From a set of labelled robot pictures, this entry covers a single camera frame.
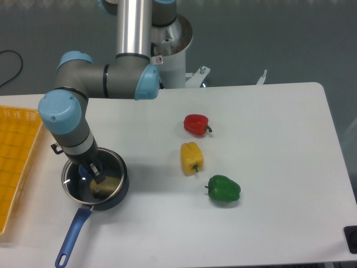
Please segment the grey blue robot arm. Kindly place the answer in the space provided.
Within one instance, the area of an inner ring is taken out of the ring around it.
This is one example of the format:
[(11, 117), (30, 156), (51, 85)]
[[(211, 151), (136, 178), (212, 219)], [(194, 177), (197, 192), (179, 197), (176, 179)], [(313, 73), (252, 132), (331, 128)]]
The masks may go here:
[(99, 7), (117, 18), (117, 45), (113, 64), (95, 65), (91, 56), (70, 51), (56, 70), (54, 90), (38, 105), (44, 126), (56, 140), (54, 151), (82, 165), (96, 183), (104, 179), (97, 159), (98, 145), (86, 121), (90, 98), (154, 99), (160, 88), (158, 68), (151, 64), (153, 27), (177, 20), (175, 1), (99, 1)]

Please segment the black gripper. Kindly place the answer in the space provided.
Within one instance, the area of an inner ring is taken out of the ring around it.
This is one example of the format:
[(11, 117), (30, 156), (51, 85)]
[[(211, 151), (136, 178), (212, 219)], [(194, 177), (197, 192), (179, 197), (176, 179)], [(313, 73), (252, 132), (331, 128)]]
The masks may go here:
[[(76, 149), (75, 147), (60, 146), (58, 143), (51, 145), (55, 154), (64, 153), (74, 164), (81, 165), (81, 177), (85, 179), (94, 179), (97, 184), (102, 183), (105, 179), (105, 172), (101, 162), (96, 162), (98, 155), (98, 145), (95, 141), (85, 149)], [(90, 166), (91, 173), (87, 171), (85, 165)]]

